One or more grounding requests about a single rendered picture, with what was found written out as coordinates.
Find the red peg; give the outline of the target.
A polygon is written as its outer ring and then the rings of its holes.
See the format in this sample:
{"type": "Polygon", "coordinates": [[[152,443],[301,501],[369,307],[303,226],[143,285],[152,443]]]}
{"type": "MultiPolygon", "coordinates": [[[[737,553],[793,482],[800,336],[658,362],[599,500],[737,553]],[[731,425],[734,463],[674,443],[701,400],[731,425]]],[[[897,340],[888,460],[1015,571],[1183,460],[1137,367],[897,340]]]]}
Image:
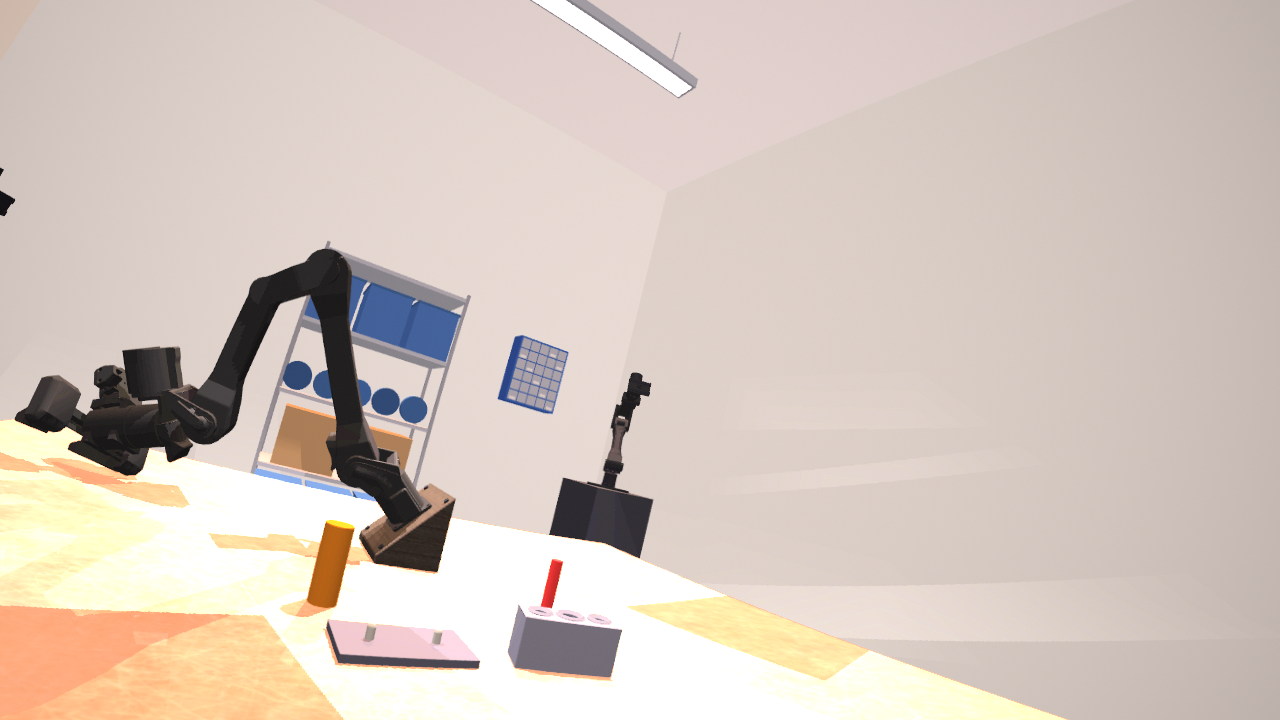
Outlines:
{"type": "Polygon", "coordinates": [[[543,592],[544,596],[543,596],[541,606],[540,607],[552,609],[552,606],[554,603],[554,600],[556,600],[556,589],[557,589],[558,582],[561,579],[561,568],[562,568],[562,564],[563,564],[563,561],[561,561],[558,559],[552,559],[552,561],[550,561],[550,569],[548,571],[547,585],[545,585],[545,589],[543,592]]]}

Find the orange cylinder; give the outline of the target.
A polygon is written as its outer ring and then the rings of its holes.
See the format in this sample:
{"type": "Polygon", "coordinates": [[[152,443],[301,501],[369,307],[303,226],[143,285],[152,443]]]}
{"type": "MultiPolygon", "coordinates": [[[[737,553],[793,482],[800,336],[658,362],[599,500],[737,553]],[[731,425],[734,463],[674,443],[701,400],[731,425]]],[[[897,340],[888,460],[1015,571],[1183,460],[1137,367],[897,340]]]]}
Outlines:
{"type": "Polygon", "coordinates": [[[349,523],[326,520],[308,588],[308,603],[321,609],[337,607],[353,534],[355,527],[349,523]]]}

